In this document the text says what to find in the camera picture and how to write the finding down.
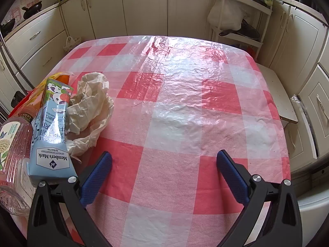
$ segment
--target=black pan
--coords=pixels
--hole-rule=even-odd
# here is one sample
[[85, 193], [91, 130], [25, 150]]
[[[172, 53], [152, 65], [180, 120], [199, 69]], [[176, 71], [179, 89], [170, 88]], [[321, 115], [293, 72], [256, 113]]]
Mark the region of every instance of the black pan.
[[0, 30], [1, 30], [2, 36], [5, 37], [8, 33], [10, 33], [14, 26], [15, 26], [14, 18], [11, 19], [10, 21], [8, 21], [6, 24], [1, 25]]
[[253, 27], [251, 27], [244, 19], [242, 20], [241, 23], [241, 29], [239, 30], [227, 29], [222, 31], [219, 35], [226, 36], [230, 33], [239, 34], [255, 41], [257, 41], [260, 37], [258, 31], [256, 31]]
[[36, 13], [41, 11], [42, 7], [42, 1], [35, 3], [34, 5], [30, 6], [29, 8], [27, 7], [22, 7], [22, 9], [25, 11], [23, 18], [28, 19], [35, 15]]

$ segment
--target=metal screw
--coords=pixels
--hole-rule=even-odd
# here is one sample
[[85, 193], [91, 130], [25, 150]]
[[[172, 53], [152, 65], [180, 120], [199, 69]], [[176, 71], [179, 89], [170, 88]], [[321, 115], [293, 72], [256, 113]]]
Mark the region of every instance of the metal screw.
[[283, 181], [283, 183], [284, 183], [286, 186], [290, 186], [290, 185], [291, 185], [291, 182], [290, 182], [289, 179], [285, 179], [285, 180]]
[[253, 179], [255, 182], [260, 182], [262, 178], [261, 178], [259, 175], [254, 175], [254, 176], [252, 176], [252, 179]]
[[77, 181], [77, 178], [75, 176], [71, 176], [68, 178], [69, 183], [74, 183], [75, 181]]
[[45, 182], [45, 181], [41, 181], [41, 182], [39, 183], [38, 186], [42, 188], [42, 187], [44, 187], [45, 185], [46, 185], [46, 182]]

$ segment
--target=blue gripper pad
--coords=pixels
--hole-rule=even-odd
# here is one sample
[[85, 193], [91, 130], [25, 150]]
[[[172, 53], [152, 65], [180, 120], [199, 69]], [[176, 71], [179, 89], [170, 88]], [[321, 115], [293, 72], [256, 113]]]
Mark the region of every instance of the blue gripper pad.
[[83, 186], [81, 187], [80, 202], [83, 207], [93, 203], [100, 187], [102, 186], [106, 176], [112, 168], [112, 156], [106, 153], [98, 162], [94, 170], [90, 173]]
[[217, 153], [217, 168], [227, 182], [235, 200], [246, 207], [249, 203], [248, 186], [223, 151]]

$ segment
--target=table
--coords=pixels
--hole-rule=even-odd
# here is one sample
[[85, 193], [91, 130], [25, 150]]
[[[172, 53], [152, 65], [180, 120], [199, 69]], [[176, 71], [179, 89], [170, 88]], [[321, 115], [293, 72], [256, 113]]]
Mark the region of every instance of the table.
[[[243, 50], [190, 38], [114, 37], [82, 43], [51, 74], [60, 71], [73, 74], [75, 89], [88, 72], [110, 82], [114, 113], [83, 163], [112, 154], [112, 171], [87, 210], [114, 247], [216, 246], [242, 210], [216, 169], [221, 149], [266, 181], [290, 178], [278, 111]], [[79, 240], [74, 228], [72, 236]]]

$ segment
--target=white plastic bag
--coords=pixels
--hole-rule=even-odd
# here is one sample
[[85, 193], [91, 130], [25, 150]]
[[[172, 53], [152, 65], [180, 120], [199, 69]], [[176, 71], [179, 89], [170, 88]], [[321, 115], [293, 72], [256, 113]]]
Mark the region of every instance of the white plastic bag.
[[70, 99], [67, 112], [65, 143], [70, 156], [78, 156], [96, 146], [101, 132], [112, 116], [113, 100], [107, 95], [109, 82], [105, 75], [91, 72], [78, 82], [77, 94]]
[[73, 37], [68, 36], [66, 38], [66, 45], [63, 46], [64, 51], [68, 54], [72, 49], [81, 44], [81, 37], [73, 39]]
[[[213, 8], [210, 10], [208, 15], [208, 22], [217, 27], [219, 21], [221, 0], [216, 0]], [[240, 2], [234, 0], [225, 0], [222, 23], [220, 26], [221, 30], [239, 30], [241, 29], [242, 19], [246, 18], [250, 13], [250, 8]]]

